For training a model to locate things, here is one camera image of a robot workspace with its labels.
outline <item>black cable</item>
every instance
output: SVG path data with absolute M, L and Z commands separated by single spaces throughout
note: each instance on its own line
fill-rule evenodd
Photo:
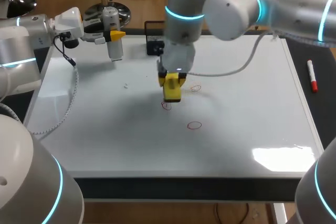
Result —
M 219 214 L 218 214 L 218 203 L 216 203 L 216 204 L 214 205 L 214 215 L 215 215 L 216 223 L 217 223 L 217 224 L 222 224 L 222 221 L 221 221 L 221 219 L 220 219 L 220 217 L 219 217 Z
M 59 38 L 62 41 L 62 50 L 60 50 L 57 46 L 56 46 L 56 39 Z M 63 57 L 74 67 L 76 65 L 75 61 L 73 59 L 71 59 L 70 57 L 68 57 L 65 54 L 65 49 L 64 49 L 64 38 L 62 39 L 61 34 L 55 35 L 54 39 L 52 40 L 52 43 L 54 44 L 55 48 L 63 55 Z
M 245 213 L 244 217 L 241 219 L 241 221 L 238 222 L 238 224 L 243 224 L 244 223 L 244 221 L 246 220 L 249 212 L 250 212 L 250 205 L 248 203 L 246 203 L 246 213 Z

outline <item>red circle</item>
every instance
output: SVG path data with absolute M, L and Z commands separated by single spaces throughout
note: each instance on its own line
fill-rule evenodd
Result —
M 191 90 L 191 92 L 197 92 L 197 91 L 201 90 L 201 88 L 202 88 L 201 85 L 195 85 L 195 86 L 190 87 L 190 90 Z
M 169 104 L 170 104 L 170 108 L 167 107 L 167 105 L 164 106 L 164 104 L 168 104 L 168 103 L 169 103 L 169 102 L 161 102 L 161 106 L 162 106 L 162 108 L 164 108 L 165 110 L 171 110 L 171 109 L 172 109 L 172 104 L 171 104 L 171 103 L 169 103 Z
M 192 124 L 192 123 L 199 123 L 200 125 L 199 125 L 199 127 L 197 127 L 197 128 L 190 128 L 190 124 Z M 201 123 L 201 122 L 198 122 L 198 121 L 190 122 L 190 123 L 187 125 L 187 128 L 188 128 L 189 130 L 197 130 L 197 129 L 199 129 L 200 127 L 202 127 L 202 123 Z

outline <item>blue led ring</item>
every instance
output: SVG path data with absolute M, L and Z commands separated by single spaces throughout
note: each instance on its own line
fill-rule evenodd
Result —
M 187 17 L 187 16 L 181 16 L 179 14 L 173 13 L 171 10 L 168 9 L 167 6 L 164 7 L 167 11 L 167 13 L 169 13 L 170 15 L 172 15 L 175 18 L 179 18 L 179 19 L 184 19 L 184 20 L 196 20 L 196 19 L 200 19 L 204 17 L 203 15 L 199 15 L 199 16 L 194 16 L 194 17 Z
M 51 216 L 53 215 L 53 213 L 56 210 L 56 207 L 57 207 L 57 205 L 59 203 L 59 200 L 60 200 L 61 194 L 62 194 L 62 189 L 63 189 L 63 173 L 62 173 L 62 168 L 61 168 L 59 162 L 57 161 L 57 159 L 55 159 L 55 161 L 57 163 L 57 166 L 58 166 L 58 169 L 59 169 L 59 176 L 60 176 L 58 194 L 57 194 L 55 203 L 53 205 L 53 208 L 50 210 L 48 216 L 45 218 L 45 220 L 42 222 L 42 224 L 46 224 L 49 221 L 49 219 L 51 218 Z
M 331 210 L 331 208 L 328 206 L 327 202 L 325 201 L 324 197 L 322 196 L 320 187 L 319 187 L 319 183 L 317 181 L 317 165 L 318 165 L 319 161 L 316 162 L 316 166 L 315 166 L 315 185 L 316 185 L 316 190 L 318 195 L 320 196 L 320 199 L 324 205 L 324 207 L 326 208 L 326 210 L 330 213 L 330 215 L 336 220 L 336 215 L 335 213 Z
M 34 61 L 34 60 L 36 60 L 36 58 L 31 58 L 31 59 L 27 59 L 27 60 L 14 61 L 14 62 L 11 62 L 11 63 L 2 64 L 2 66 L 4 66 L 4 67 L 13 67 L 15 65 L 19 65 L 19 64 L 30 62 L 30 61 Z
M 263 7 L 261 5 L 261 1 L 257 0 L 257 2 L 258 2 L 258 5 L 259 5 L 259 16 L 258 16 L 258 19 L 257 19 L 256 23 L 260 20 L 261 14 L 262 14 L 262 11 L 263 11 Z
M 326 23 L 326 19 L 327 19 L 327 15 L 328 15 L 328 12 L 329 12 L 329 9 L 330 9 L 330 6 L 331 6 L 331 3 L 332 3 L 333 0 L 328 0 L 326 5 L 325 5 L 325 8 L 324 8 L 324 11 L 323 11 L 323 14 L 322 14 L 322 18 L 321 18 L 321 22 L 320 22 L 320 27 L 319 27 L 319 34 L 318 34 L 318 40 L 320 42 L 323 42 L 323 32 L 324 32 L 324 25 Z

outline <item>chair base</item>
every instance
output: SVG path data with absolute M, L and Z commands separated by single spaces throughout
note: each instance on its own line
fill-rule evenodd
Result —
M 34 10 L 36 0 L 0 0 L 0 18 L 16 18 Z
M 123 4 L 117 2 L 109 2 L 107 6 L 116 8 L 119 12 L 120 27 L 127 25 L 131 21 L 131 11 Z M 84 20 L 90 20 L 93 18 L 101 18 L 101 13 L 104 9 L 104 5 L 96 4 L 87 9 L 83 15 Z

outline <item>white cable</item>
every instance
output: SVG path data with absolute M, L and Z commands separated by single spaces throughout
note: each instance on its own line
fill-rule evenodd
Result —
M 254 43 L 254 46 L 253 46 L 253 49 L 252 49 L 252 52 L 251 52 L 249 58 L 247 59 L 247 61 L 245 62 L 245 64 L 241 68 L 238 68 L 237 70 L 230 71 L 230 72 L 227 72 L 227 73 L 209 73 L 209 74 L 207 74 L 207 73 L 192 73 L 192 72 L 189 72 L 188 74 L 190 74 L 191 76 L 221 77 L 221 76 L 230 76 L 232 74 L 236 74 L 236 73 L 239 73 L 239 72 L 243 71 L 252 61 L 261 39 L 269 33 L 270 33 L 270 31 L 265 31 L 258 36 L 256 42 Z
M 2 67 L 5 70 L 5 74 L 6 74 L 6 78 L 7 78 L 6 92 L 0 98 L 0 102 L 2 102 L 6 98 L 6 96 L 8 96 L 10 88 L 11 88 L 11 85 L 10 85 L 10 76 L 9 76 L 9 72 L 8 72 L 7 68 L 4 65 L 2 65 L 2 64 L 0 64 L 0 67 Z
M 15 119 L 16 121 L 20 122 L 19 117 L 17 116 L 17 114 L 10 107 L 8 107 L 7 105 L 5 105 L 3 103 L 0 103 L 0 108 L 2 108 L 5 111 L 7 111 L 11 115 L 11 117 L 13 119 Z
M 47 130 L 44 130 L 44 131 L 38 131 L 38 132 L 34 132 L 34 131 L 30 131 L 28 130 L 31 134 L 33 135 L 41 135 L 41 134 L 45 134 L 45 133 L 51 133 L 52 131 L 54 131 L 55 129 L 58 128 L 58 126 L 60 126 L 64 121 L 65 119 L 68 117 L 69 115 L 69 112 L 72 108 L 72 105 L 74 104 L 74 101 L 75 101 L 75 98 L 76 98 L 76 94 L 77 94 L 77 88 L 78 88 L 78 84 L 79 84 L 79 74 L 78 74 L 78 69 L 77 67 L 73 67 L 74 71 L 75 71 L 75 74 L 76 74 L 76 83 L 75 83 L 75 88 L 73 89 L 74 93 L 72 95 L 72 98 L 71 98 L 71 101 L 70 101 L 70 104 L 69 104 L 69 107 L 65 113 L 65 115 L 63 116 L 63 118 L 53 127 L 47 129 Z M 20 119 L 19 117 L 17 116 L 17 114 L 10 108 L 8 107 L 7 105 L 4 105 L 3 103 L 0 103 L 0 108 L 3 108 L 4 110 L 6 110 L 13 119 L 15 119 L 16 121 L 20 122 Z
M 69 103 L 69 107 L 68 107 L 66 113 L 64 114 L 63 118 L 62 118 L 62 119 L 61 119 L 55 126 L 49 128 L 49 129 L 47 129 L 47 130 L 44 130 L 44 131 L 37 131 L 37 132 L 35 132 L 35 131 L 29 131 L 31 134 L 33 134 L 33 135 L 41 135 L 41 134 L 45 134 L 45 133 L 48 133 L 48 132 L 52 132 L 52 131 L 54 131 L 55 129 L 57 129 L 58 126 L 60 126 L 60 125 L 65 121 L 65 119 L 68 117 L 69 112 L 70 112 L 70 110 L 71 110 L 71 108 L 72 108 L 72 105 L 74 104 L 74 101 L 75 101 L 75 98 L 76 98 L 76 94 L 77 94 L 77 88 L 78 88 L 78 84 L 79 84 L 79 74 L 78 74 L 78 69 L 77 69 L 76 66 L 74 66 L 73 69 L 74 69 L 75 74 L 76 74 L 76 83 L 75 83 L 75 88 L 73 89 L 73 90 L 74 90 L 74 91 L 73 91 L 74 93 L 73 93 L 72 98 L 71 98 L 71 101 L 70 101 L 70 103 Z

